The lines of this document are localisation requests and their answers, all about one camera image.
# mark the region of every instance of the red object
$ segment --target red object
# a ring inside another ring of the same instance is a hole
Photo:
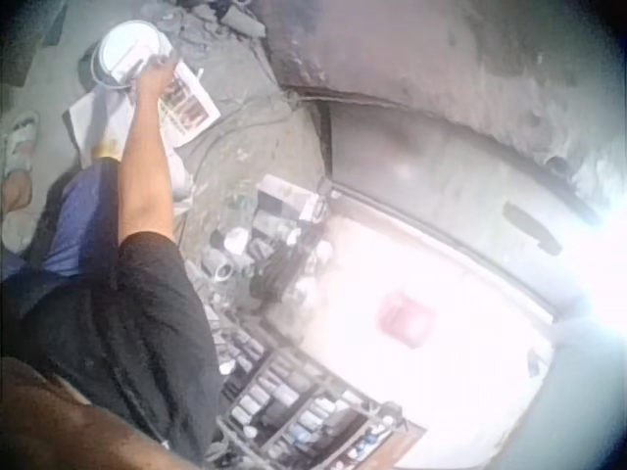
[[[379,329],[413,350],[431,334],[435,312],[417,304],[403,292],[389,294],[379,309]]]

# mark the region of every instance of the hand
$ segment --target hand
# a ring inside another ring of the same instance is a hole
[[[137,100],[157,102],[172,83],[177,65],[178,58],[174,55],[165,60],[156,56],[151,58],[137,78]]]

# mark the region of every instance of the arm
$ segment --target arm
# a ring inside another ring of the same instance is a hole
[[[118,181],[119,244],[137,232],[155,232],[172,239],[172,195],[158,103],[175,68],[174,60],[151,65],[137,80],[135,116]]]

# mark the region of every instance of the black shirt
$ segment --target black shirt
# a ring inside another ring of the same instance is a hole
[[[221,379],[209,321],[176,245],[155,233],[128,237],[113,284],[56,288],[10,338],[3,325],[3,355],[59,375],[92,403],[201,464]],[[5,289],[3,306],[9,297]]]

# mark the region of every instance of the concrete floor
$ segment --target concrete floor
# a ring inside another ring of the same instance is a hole
[[[41,128],[32,169],[32,202],[28,208],[9,214],[3,224],[3,241],[10,250],[19,252],[28,246],[49,192],[78,165],[78,152],[63,114],[85,93],[78,79],[79,60],[114,25],[141,18],[145,3],[68,0],[60,43],[40,49],[25,86],[11,90],[13,107],[0,120],[2,131],[6,132],[13,119],[27,109],[39,112]],[[258,48],[261,59],[252,47]],[[208,240],[205,235],[217,226],[224,200],[234,194],[254,197],[257,180],[266,172],[311,189],[323,175],[310,115],[287,102],[273,82],[259,44],[235,36],[217,41],[202,82],[222,116],[229,119],[178,150],[192,173],[205,160],[198,172],[195,205],[181,243],[190,258],[198,254]],[[240,129],[242,125],[252,127]],[[212,154],[205,158],[210,148]]]

